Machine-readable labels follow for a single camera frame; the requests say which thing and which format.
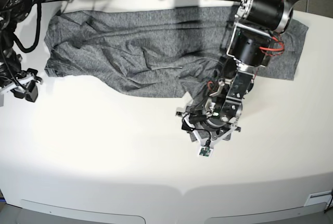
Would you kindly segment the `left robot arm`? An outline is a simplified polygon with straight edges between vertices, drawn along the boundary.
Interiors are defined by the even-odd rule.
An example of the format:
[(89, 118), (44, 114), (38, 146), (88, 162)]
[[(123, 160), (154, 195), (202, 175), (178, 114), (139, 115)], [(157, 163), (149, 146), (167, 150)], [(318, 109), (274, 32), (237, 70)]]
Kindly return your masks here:
[(222, 73), (207, 83), (199, 104), (179, 113), (182, 129), (200, 144), (200, 156), (209, 157), (218, 141), (229, 140), (234, 131), (240, 131), (242, 100), (253, 88), (259, 67), (285, 51), (281, 34), (298, 1), (241, 0)]

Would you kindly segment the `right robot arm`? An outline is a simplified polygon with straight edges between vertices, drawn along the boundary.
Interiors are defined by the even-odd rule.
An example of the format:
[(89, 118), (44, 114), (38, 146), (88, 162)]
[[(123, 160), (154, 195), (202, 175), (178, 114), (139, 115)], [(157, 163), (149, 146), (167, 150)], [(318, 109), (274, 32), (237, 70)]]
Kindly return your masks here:
[[(38, 98), (37, 84), (43, 83), (38, 71), (32, 68), (23, 70), (22, 56), (17, 54), (14, 44), (21, 52), (32, 52), (39, 44), (42, 3), (44, 0), (1, 0), (1, 107), (4, 106), (4, 96), (11, 92), (16, 98), (35, 102)], [(36, 5), (36, 32), (32, 46), (24, 47), (15, 34), (17, 24), (27, 18), (32, 7)]]

